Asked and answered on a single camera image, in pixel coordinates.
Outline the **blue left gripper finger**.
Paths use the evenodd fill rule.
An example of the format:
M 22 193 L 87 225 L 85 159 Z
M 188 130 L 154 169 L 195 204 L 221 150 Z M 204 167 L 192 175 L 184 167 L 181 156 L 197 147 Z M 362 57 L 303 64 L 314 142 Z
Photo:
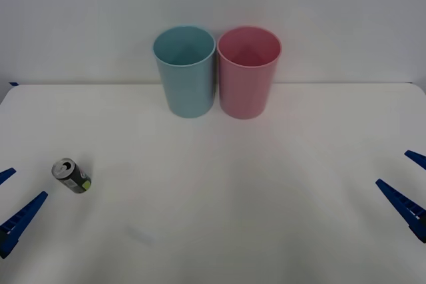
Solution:
M 6 258 L 12 252 L 20 236 L 40 210 L 47 197 L 48 193 L 42 191 L 25 207 L 1 224 L 1 258 Z
M 0 184 L 7 181 L 15 173 L 16 173 L 16 170 L 14 168 L 9 168 L 0 172 Z

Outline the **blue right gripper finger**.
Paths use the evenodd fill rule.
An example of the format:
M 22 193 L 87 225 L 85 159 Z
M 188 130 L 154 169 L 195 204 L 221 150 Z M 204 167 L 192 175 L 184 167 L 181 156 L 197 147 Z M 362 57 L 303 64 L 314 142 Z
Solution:
M 426 170 L 426 156 L 407 150 L 404 155 Z
M 405 197 L 382 179 L 378 179 L 375 184 L 407 222 L 409 229 L 422 243 L 425 243 L 425 208 Z

